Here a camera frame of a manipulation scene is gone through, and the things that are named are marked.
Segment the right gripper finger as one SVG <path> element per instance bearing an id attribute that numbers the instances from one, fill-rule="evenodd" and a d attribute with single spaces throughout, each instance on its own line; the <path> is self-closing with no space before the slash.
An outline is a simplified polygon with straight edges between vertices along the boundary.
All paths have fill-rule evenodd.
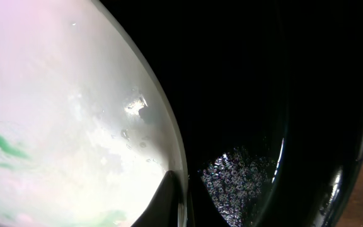
<path id="1" fill-rule="evenodd" d="M 182 187 L 174 171 L 167 171 L 146 210 L 132 227 L 177 227 Z"/>

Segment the white plate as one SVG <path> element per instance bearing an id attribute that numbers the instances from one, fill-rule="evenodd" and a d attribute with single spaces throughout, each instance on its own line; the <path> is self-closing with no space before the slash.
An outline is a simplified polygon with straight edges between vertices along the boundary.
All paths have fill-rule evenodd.
<path id="1" fill-rule="evenodd" d="M 0 226 L 132 226 L 185 149 L 147 60 L 100 1 L 0 0 Z"/>

